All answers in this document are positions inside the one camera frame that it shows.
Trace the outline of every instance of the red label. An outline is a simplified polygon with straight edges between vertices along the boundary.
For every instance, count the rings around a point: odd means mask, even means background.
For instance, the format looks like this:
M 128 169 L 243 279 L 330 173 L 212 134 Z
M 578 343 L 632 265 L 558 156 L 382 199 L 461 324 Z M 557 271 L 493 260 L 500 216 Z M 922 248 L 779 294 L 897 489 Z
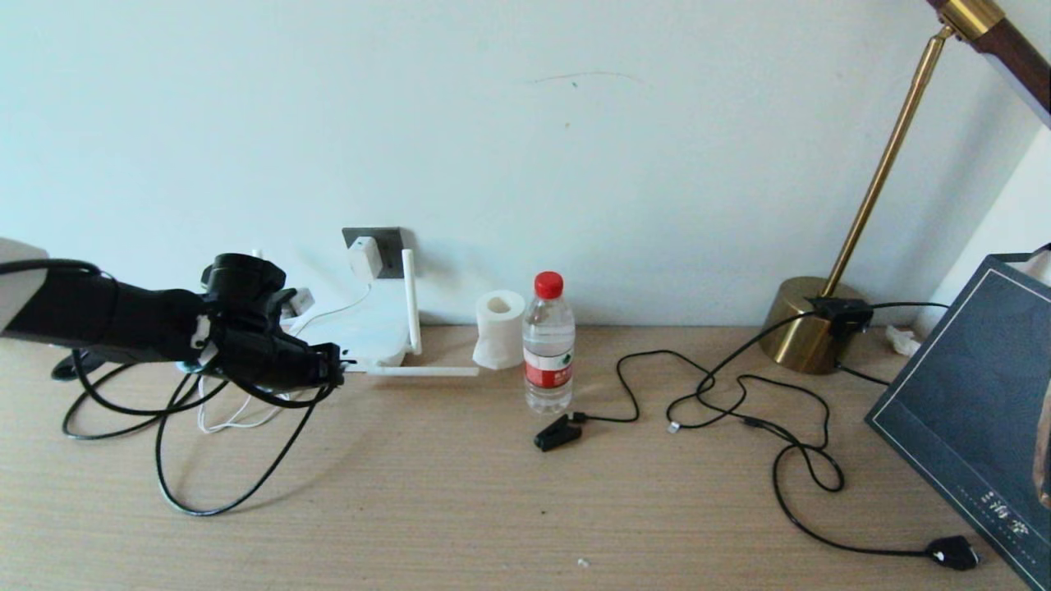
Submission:
M 541 388 L 557 388 L 564 386 L 570 378 L 573 378 L 573 366 L 555 371 L 538 369 L 530 364 L 526 364 L 526 378 L 534 385 Z
M 558 388 L 573 378 L 573 349 L 554 356 L 541 356 L 523 351 L 526 379 L 540 388 Z

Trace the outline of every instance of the toilet paper roll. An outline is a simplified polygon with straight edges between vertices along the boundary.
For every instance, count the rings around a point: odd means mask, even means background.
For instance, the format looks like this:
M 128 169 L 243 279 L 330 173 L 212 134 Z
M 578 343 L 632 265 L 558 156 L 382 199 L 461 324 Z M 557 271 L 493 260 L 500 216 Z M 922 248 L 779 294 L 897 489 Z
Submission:
M 475 304 L 478 344 L 474 363 L 489 369 L 507 369 L 522 363 L 522 312 L 526 301 L 507 289 L 490 291 Z

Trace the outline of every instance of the white power adapter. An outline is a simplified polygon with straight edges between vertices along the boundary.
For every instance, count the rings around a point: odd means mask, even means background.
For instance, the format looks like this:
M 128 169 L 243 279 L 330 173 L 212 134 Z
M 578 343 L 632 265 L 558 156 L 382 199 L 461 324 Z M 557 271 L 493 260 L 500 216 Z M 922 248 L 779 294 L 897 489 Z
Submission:
M 379 257 L 379 245 L 371 236 L 360 236 L 347 249 L 347 258 L 354 277 L 364 283 L 372 283 L 384 268 Z

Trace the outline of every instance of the water bottle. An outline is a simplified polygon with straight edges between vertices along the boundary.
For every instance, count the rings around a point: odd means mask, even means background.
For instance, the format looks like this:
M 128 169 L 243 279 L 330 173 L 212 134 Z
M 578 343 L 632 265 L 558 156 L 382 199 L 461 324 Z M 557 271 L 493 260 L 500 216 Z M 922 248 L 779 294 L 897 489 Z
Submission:
M 540 414 L 557 414 L 573 400 L 573 310 L 562 299 L 562 276 L 544 271 L 533 282 L 536 297 L 522 315 L 526 402 Z

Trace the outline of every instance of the brass lamp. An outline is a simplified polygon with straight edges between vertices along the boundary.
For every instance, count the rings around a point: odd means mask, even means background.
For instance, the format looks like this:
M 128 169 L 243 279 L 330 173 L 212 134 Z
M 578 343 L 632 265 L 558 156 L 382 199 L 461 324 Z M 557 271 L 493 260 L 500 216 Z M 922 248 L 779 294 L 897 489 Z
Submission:
M 916 65 L 912 83 L 905 97 L 898 122 L 883 150 L 879 165 L 868 185 L 865 199 L 854 217 L 840 254 L 827 279 L 797 277 L 781 284 L 764 329 L 804 312 L 815 310 L 816 298 L 863 299 L 860 293 L 840 283 L 858 239 L 868 221 L 875 200 L 890 174 L 890 167 L 905 140 L 924 89 L 941 56 L 945 41 L 955 36 L 967 41 L 975 50 L 1000 59 L 1031 95 L 1030 104 L 1046 124 L 1051 125 L 1051 66 L 1026 38 L 1005 17 L 1004 11 L 990 0 L 927 0 L 936 11 L 942 29 L 930 38 Z M 760 346 L 778 364 L 803 373 L 830 373 L 850 342 L 852 332 L 834 331 L 831 320 L 807 315 L 774 330 Z

